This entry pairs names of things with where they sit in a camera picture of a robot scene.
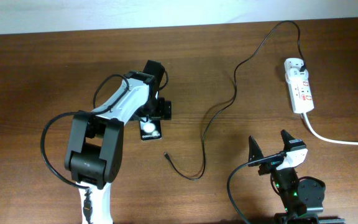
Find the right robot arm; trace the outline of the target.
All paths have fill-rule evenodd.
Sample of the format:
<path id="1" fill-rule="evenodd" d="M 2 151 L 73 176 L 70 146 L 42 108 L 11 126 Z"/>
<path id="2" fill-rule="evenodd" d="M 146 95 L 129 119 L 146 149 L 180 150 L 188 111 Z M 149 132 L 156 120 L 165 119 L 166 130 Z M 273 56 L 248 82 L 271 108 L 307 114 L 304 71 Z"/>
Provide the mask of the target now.
<path id="1" fill-rule="evenodd" d="M 302 164 L 308 153 L 306 144 L 284 129 L 280 132 L 283 150 L 264 156 L 257 141 L 249 136 L 250 166 L 259 168 L 259 175 L 269 175 L 274 191 L 280 197 L 285 212 L 275 214 L 275 223 L 344 223 L 339 217 L 320 217 L 326 184 L 317 178 L 298 177 L 295 168 Z"/>

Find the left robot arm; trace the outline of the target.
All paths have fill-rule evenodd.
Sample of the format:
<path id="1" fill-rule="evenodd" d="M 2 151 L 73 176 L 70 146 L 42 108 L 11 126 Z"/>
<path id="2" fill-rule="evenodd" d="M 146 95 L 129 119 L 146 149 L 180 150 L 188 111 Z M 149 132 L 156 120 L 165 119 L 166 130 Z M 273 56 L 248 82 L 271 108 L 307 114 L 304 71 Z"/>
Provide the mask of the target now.
<path id="1" fill-rule="evenodd" d="M 124 126 L 138 121 L 143 141 L 162 137 L 161 122 L 172 118 L 172 104 L 159 97 L 166 70 L 148 60 L 143 71 L 123 75 L 117 91 L 90 114 L 74 115 L 65 169 L 81 186 L 83 223 L 112 223 L 110 193 L 119 172 Z"/>

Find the black smartphone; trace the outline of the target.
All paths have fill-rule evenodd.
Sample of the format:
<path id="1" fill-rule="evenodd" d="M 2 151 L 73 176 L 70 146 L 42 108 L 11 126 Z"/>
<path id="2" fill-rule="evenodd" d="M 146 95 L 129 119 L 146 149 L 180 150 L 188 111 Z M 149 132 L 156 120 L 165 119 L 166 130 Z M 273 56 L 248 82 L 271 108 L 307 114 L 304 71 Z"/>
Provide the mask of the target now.
<path id="1" fill-rule="evenodd" d="M 148 122 L 139 122 L 140 138 L 142 141 L 149 141 L 162 138 L 161 122 L 159 120 L 150 120 Z"/>

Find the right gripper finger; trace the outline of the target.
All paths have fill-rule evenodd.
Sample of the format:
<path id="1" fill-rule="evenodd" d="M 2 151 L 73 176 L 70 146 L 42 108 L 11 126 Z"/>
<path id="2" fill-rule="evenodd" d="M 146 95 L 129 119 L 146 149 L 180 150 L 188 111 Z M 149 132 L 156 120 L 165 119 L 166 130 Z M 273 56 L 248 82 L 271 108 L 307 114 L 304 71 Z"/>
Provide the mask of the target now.
<path id="1" fill-rule="evenodd" d="M 259 166 L 263 163 L 263 154 L 261 148 L 257 144 L 257 141 L 252 137 L 249 136 L 249 167 Z"/>
<path id="2" fill-rule="evenodd" d="M 291 136 L 286 130 L 281 130 L 280 132 L 285 152 L 297 151 L 300 149 L 306 149 L 306 144 L 301 139 L 295 139 Z"/>

